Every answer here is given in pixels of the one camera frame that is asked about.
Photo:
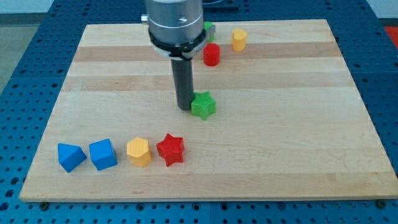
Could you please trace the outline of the green block behind arm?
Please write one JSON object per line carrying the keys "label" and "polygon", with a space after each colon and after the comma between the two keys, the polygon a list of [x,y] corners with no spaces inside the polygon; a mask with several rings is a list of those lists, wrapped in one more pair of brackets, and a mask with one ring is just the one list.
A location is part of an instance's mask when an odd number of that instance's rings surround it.
{"label": "green block behind arm", "polygon": [[214,41],[214,33],[215,33],[215,25],[212,22],[205,21],[204,22],[204,30],[206,32],[206,38],[208,43]]}

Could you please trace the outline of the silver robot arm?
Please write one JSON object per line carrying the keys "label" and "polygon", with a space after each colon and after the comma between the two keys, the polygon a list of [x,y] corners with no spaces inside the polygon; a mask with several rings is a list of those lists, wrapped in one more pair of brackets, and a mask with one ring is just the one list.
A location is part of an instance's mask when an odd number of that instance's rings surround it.
{"label": "silver robot arm", "polygon": [[205,27],[201,0],[145,0],[151,44],[172,66],[177,105],[191,109],[194,100],[192,59],[215,33]]}

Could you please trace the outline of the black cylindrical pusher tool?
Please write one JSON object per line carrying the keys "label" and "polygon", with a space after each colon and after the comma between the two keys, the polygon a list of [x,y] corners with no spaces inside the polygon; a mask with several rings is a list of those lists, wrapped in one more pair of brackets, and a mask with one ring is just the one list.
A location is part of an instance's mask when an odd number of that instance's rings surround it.
{"label": "black cylindrical pusher tool", "polygon": [[181,110],[191,110],[194,99],[191,60],[171,60],[177,104]]}

